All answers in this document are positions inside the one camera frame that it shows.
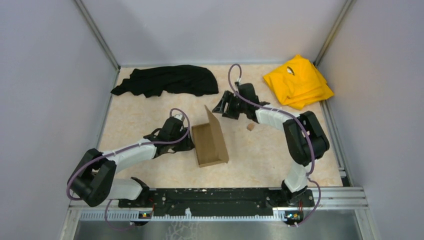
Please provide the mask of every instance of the cardboard flap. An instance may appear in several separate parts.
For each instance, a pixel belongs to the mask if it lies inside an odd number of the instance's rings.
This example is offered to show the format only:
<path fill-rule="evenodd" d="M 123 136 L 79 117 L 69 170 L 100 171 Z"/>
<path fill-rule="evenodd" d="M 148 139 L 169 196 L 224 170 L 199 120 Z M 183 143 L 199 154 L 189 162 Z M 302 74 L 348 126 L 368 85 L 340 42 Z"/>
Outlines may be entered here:
<path fill-rule="evenodd" d="M 215 144 L 216 153 L 218 155 L 218 159 L 228 163 L 230 159 L 228 156 L 227 146 L 224 141 L 223 131 L 221 129 L 220 121 L 209 111 L 208 107 L 205 105 L 207 118 L 209 119 L 210 129 L 212 131 L 212 139 Z"/>

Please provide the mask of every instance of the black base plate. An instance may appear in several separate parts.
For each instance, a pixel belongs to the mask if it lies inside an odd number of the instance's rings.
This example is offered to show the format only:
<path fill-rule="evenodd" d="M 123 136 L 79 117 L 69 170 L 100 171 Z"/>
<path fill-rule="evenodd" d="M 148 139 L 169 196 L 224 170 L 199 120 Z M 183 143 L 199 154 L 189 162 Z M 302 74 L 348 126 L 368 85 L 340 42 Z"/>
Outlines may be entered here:
<path fill-rule="evenodd" d="M 147 204 L 119 201 L 120 208 L 152 207 L 155 216 L 184 216 L 190 208 L 192 216 L 271 216 L 273 207 L 288 205 L 281 189 L 259 188 L 157 188 L 150 189 Z M 301 197 L 303 207 L 315 205 L 312 191 Z"/>

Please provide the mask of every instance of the cardboard box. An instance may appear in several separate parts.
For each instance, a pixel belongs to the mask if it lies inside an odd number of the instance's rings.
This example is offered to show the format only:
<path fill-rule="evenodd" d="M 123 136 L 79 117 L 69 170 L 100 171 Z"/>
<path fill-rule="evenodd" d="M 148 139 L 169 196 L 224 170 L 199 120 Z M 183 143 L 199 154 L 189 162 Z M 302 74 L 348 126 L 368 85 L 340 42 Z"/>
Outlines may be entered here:
<path fill-rule="evenodd" d="M 206 109 L 209 123 L 191 127 L 199 167 L 228 163 L 228 151 L 218 119 Z"/>

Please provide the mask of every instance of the small wooden cube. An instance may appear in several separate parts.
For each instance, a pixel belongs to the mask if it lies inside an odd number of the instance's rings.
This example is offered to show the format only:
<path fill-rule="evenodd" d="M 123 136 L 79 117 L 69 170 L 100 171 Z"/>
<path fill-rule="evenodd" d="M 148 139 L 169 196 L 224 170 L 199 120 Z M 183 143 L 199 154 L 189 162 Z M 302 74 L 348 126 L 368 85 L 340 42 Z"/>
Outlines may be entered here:
<path fill-rule="evenodd" d="M 249 125 L 247 125 L 247 130 L 252 131 L 254 127 L 255 127 L 255 124 L 252 122 Z"/>

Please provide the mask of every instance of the metal frame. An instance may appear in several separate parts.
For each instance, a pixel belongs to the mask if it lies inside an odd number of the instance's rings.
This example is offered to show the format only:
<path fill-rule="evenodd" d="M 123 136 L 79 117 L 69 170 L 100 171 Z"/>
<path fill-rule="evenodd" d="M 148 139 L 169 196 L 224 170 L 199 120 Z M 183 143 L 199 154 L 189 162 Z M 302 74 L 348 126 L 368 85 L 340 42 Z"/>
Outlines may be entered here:
<path fill-rule="evenodd" d="M 119 76 L 120 65 L 118 64 L 115 56 L 112 51 L 108 47 L 105 39 L 100 33 L 97 25 L 95 24 L 93 18 L 88 12 L 82 0 L 73 0 L 77 8 L 79 9 L 82 17 L 86 21 L 88 27 L 91 32 L 97 39 L 97 42 L 101 46 L 104 51 L 106 57 L 110 60 L 111 64 L 117 70 L 117 75 L 115 78 L 114 85 L 116 84 Z M 328 51 L 331 43 L 333 42 L 336 34 L 341 28 L 342 23 L 346 18 L 346 14 L 350 11 L 352 6 L 356 0 L 347 0 L 340 11 L 339 16 L 337 17 L 330 33 L 328 34 L 327 39 L 325 40 L 321 50 L 319 51 L 314 64 L 319 66 L 324 55 Z M 99 141 L 103 134 L 103 130 L 106 124 L 106 118 L 109 112 L 110 104 L 112 97 L 109 99 L 109 103 L 106 109 L 106 113 L 104 116 L 104 121 L 102 128 L 99 133 Z M 331 143 L 336 155 L 336 159 L 339 164 L 340 176 L 347 177 L 352 183 L 350 179 L 351 174 L 349 173 L 349 168 L 346 164 L 346 155 L 343 151 L 343 146 L 341 143 L 341 139 L 339 138 L 339 134 L 337 131 L 337 127 L 335 125 L 335 120 L 333 118 L 331 109 L 327 101 L 321 102 L 321 109 L 324 114 L 324 119 L 328 128 L 328 132 L 330 135 Z M 318 198 L 318 189 L 311 187 L 312 194 L 314 198 Z M 317 210 L 355 210 L 356 219 L 358 222 L 358 228 L 361 232 L 362 238 L 365 240 L 379 240 L 379 234 L 375 224 L 373 222 L 367 198 L 365 196 L 364 190 L 362 187 L 322 187 L 321 188 L 321 202 L 318 206 Z M 66 215 L 66 219 L 63 225 L 62 233 L 60 236 L 61 240 L 73 240 L 75 233 L 77 231 L 77 226 L 79 221 L 95 221 L 95 220 L 103 220 L 104 211 L 106 208 L 106 202 L 103 202 L 97 207 L 89 207 L 85 202 L 82 201 L 71 201 L 68 212 Z M 130 209 L 122 209 L 118 207 L 118 201 L 112 201 L 110 207 L 110 211 L 108 217 L 111 221 L 129 221 L 129 220 L 137 220 L 136 215 L 139 212 L 148 212 L 151 211 L 151 208 L 130 208 Z M 297 207 L 274 207 L 274 216 L 263 216 L 263 217 L 193 217 L 191 215 L 186 216 L 177 216 L 177 217 L 153 217 L 151 221 L 258 221 L 258 220 L 281 220 L 281 213 L 283 211 L 295 211 Z"/>
<path fill-rule="evenodd" d="M 324 44 L 322 45 L 321 50 L 319 51 L 318 56 L 316 57 L 316 59 L 314 61 L 315 66 L 320 65 L 321 61 L 323 60 L 324 55 L 327 53 L 329 47 L 331 46 L 331 43 L 333 43 L 334 38 L 336 37 L 336 35 L 339 32 L 344 20 L 346 19 L 348 12 L 352 9 L 352 7 L 356 3 L 356 1 L 357 0 L 347 0 L 344 3 L 337 19 L 334 22 L 334 25 L 331 28 L 331 31 L 329 32 L 329 34 L 327 36 L 327 39 L 325 40 Z"/>
<path fill-rule="evenodd" d="M 94 22 L 93 18 L 91 17 L 89 11 L 87 10 L 86 6 L 84 5 L 82 0 L 72 0 L 76 7 L 78 8 L 79 12 L 81 13 L 82 17 L 84 18 L 85 22 L 87 23 L 88 27 L 90 28 L 91 32 L 93 33 L 95 39 L 97 40 L 98 44 L 100 45 L 101 49 L 103 50 L 104 54 L 106 55 L 107 59 L 109 59 L 110 63 L 113 65 L 113 67 L 119 71 L 121 68 L 118 64 L 118 61 L 116 60 L 114 54 L 112 53 L 111 49 L 109 48 L 108 44 L 106 43 L 105 39 L 103 38 L 102 34 L 100 33 L 99 28 L 97 27 L 96 23 Z"/>
<path fill-rule="evenodd" d="M 113 81 L 113 84 L 110 86 L 109 89 L 113 89 L 117 85 L 119 74 L 120 74 L 120 70 L 117 70 L 115 80 Z M 97 134 L 97 143 L 96 143 L 97 149 L 100 147 L 100 142 L 102 141 L 103 132 L 105 131 L 106 120 L 108 119 L 109 110 L 111 109 L 112 98 L 113 98 L 113 95 L 110 94 L 109 101 L 107 102 L 107 107 L 104 110 L 104 115 L 103 115 L 103 118 L 102 118 L 102 124 L 101 124 L 100 130 Z"/>
<path fill-rule="evenodd" d="M 318 189 L 311 187 L 314 198 L 318 198 Z M 97 207 L 89 207 L 83 201 L 72 201 L 70 203 L 65 224 L 62 230 L 61 240 L 74 239 L 79 221 L 103 221 L 106 202 Z M 194 217 L 185 216 L 165 216 L 152 217 L 149 221 L 196 221 L 196 222 L 214 222 L 214 221 L 281 221 L 284 211 L 296 211 L 297 207 L 274 207 L 272 216 L 251 216 L 251 217 Z M 304 210 L 311 210 L 311 207 L 305 207 Z M 368 202 L 362 187 L 322 187 L 321 202 L 317 211 L 329 210 L 355 210 L 358 219 L 358 228 L 365 240 L 378 240 L 375 228 L 370 224 Z M 137 216 L 140 212 L 151 212 L 151 208 L 119 208 L 118 201 L 114 200 L 109 206 L 108 218 L 111 221 L 139 221 Z"/>

